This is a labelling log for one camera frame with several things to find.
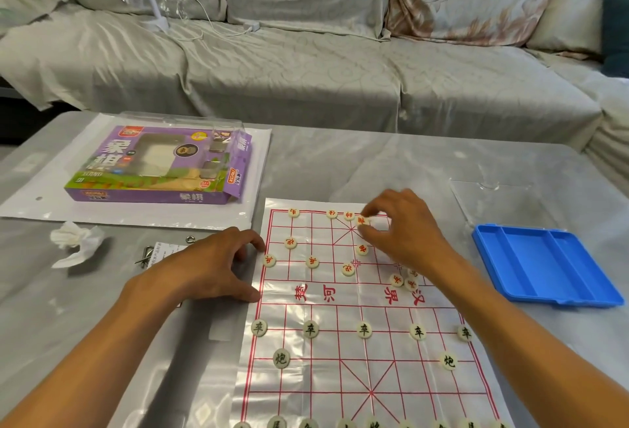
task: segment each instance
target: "white cable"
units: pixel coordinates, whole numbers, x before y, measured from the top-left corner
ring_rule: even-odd
[[[216,35],[218,35],[218,36],[220,36],[220,37],[238,37],[239,35],[245,35],[245,34],[248,34],[249,32],[252,32],[252,31],[254,30],[255,24],[254,24],[254,25],[249,25],[249,27],[248,27],[247,29],[245,29],[244,31],[242,31],[242,32],[235,32],[235,33],[233,33],[233,34],[222,34],[222,33],[218,32],[218,31],[216,30],[216,28],[214,27],[214,24],[212,24],[212,21],[211,21],[211,19],[209,18],[208,12],[205,10],[205,6],[204,6],[204,5],[203,5],[203,4],[202,4],[199,0],[195,0],[195,1],[196,1],[197,3],[199,3],[199,6],[201,7],[201,9],[203,10],[203,12],[205,13],[205,17],[206,17],[206,18],[208,18],[209,26],[212,28],[212,31],[213,31]],[[177,41],[180,41],[180,42],[182,42],[182,43],[190,43],[190,42],[192,42],[192,41],[198,41],[199,39],[203,39],[203,36],[204,36],[204,31],[203,31],[203,28],[202,28],[202,27],[200,27],[199,25],[197,25],[197,24],[193,24],[193,23],[190,23],[190,26],[194,26],[194,27],[198,28],[198,29],[199,29],[199,31],[200,31],[200,34],[199,34],[199,35],[197,35],[197,36],[195,36],[195,37],[191,37],[191,38],[189,38],[189,39],[183,39],[183,38],[180,38],[180,37],[175,37],[175,36],[173,36],[173,35],[171,35],[171,34],[169,34],[169,36],[171,36],[173,39],[175,39],[175,40],[177,40]]]

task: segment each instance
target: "chinese chess board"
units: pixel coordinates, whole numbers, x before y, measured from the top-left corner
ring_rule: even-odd
[[[294,428],[304,418],[321,428],[336,428],[340,419],[364,428],[372,417],[382,428],[403,420],[430,428],[436,419],[454,428],[465,418],[513,426],[482,344],[458,338],[462,316],[428,280],[419,276],[413,291],[389,284],[405,268],[360,237],[356,218],[343,217],[362,208],[267,199],[262,237],[276,263],[267,267],[262,256],[256,263],[253,286],[262,299],[248,310],[230,425],[264,428],[281,415]],[[289,217],[289,209],[299,216]],[[330,209],[337,218],[327,218]],[[370,224],[387,229],[389,220],[379,215]],[[287,249],[287,238],[295,249]],[[365,256],[357,255],[361,244]],[[311,255],[319,260],[315,269],[306,266]],[[347,263],[355,268],[351,276],[342,274]],[[256,319],[268,325],[262,337],[252,334]],[[313,339],[304,337],[306,321],[319,325]],[[368,339],[358,336],[360,321],[372,327]],[[425,328],[424,340],[410,336],[413,324]],[[273,359],[280,348],[291,357],[284,369]],[[444,352],[458,359],[455,370],[440,364]]]

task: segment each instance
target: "forearm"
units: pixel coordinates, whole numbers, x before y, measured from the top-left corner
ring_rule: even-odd
[[[126,387],[177,304],[160,281],[130,280],[103,319],[0,428],[106,427]]]
[[[625,427],[629,396],[615,381],[502,297],[453,256],[433,283],[466,318],[541,427]]]

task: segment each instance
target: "blue plastic tray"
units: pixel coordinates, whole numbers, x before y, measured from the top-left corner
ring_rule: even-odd
[[[625,303],[572,233],[480,224],[472,236],[494,286],[509,300],[592,307]]]

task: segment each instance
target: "dark teal pillow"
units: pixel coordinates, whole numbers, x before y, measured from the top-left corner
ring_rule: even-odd
[[[602,73],[629,78],[629,0],[602,0]]]

